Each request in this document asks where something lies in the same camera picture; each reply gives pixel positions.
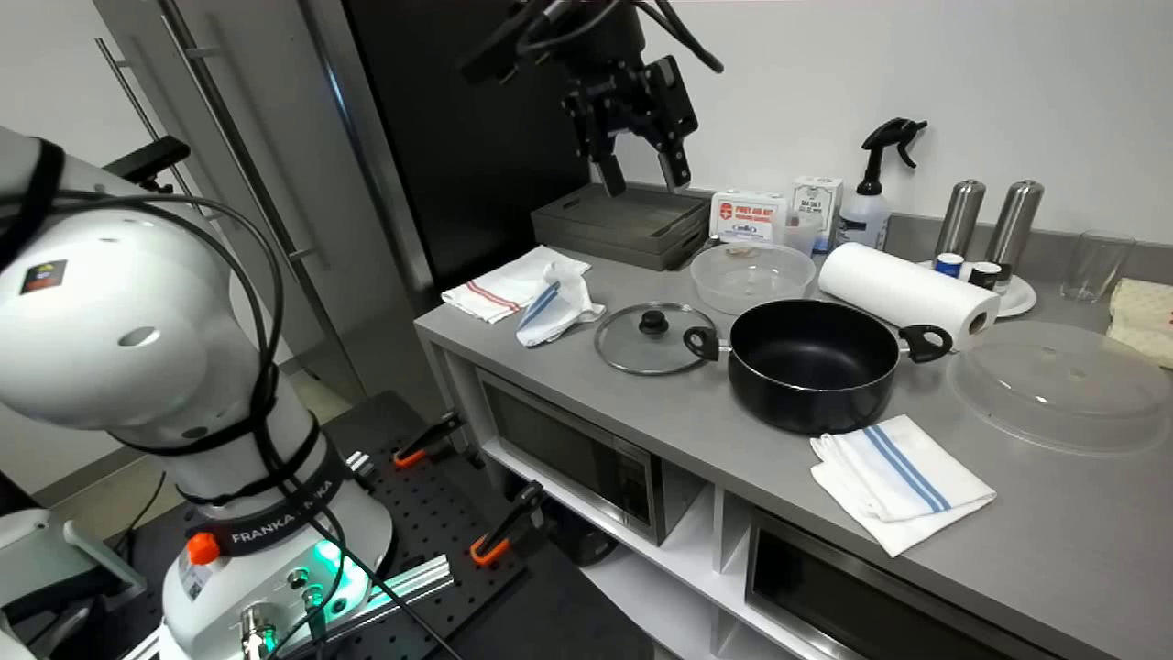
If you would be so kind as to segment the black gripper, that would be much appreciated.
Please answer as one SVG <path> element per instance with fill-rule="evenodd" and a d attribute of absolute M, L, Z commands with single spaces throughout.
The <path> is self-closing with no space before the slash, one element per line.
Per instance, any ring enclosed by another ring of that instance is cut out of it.
<path fill-rule="evenodd" d="M 571 73 L 566 111 L 583 145 L 593 151 L 593 163 L 611 199 L 627 192 L 616 162 L 616 132 L 634 132 L 652 141 L 672 185 L 692 179 L 683 139 L 697 127 L 697 115 L 683 68 L 672 55 L 644 63 L 642 46 L 639 0 L 606 0 L 593 11 L 593 25 L 566 46 Z"/>

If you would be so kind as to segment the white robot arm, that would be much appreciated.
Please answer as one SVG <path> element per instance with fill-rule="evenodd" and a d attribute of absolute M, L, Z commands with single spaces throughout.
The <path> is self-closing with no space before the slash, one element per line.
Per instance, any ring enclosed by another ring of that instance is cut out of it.
<path fill-rule="evenodd" d="M 195 507 L 162 581 L 176 655 L 284 660 L 410 616 L 396 515 L 274 366 L 284 306 L 198 222 L 207 201 L 10 127 L 0 192 L 0 397 L 152 456 Z"/>

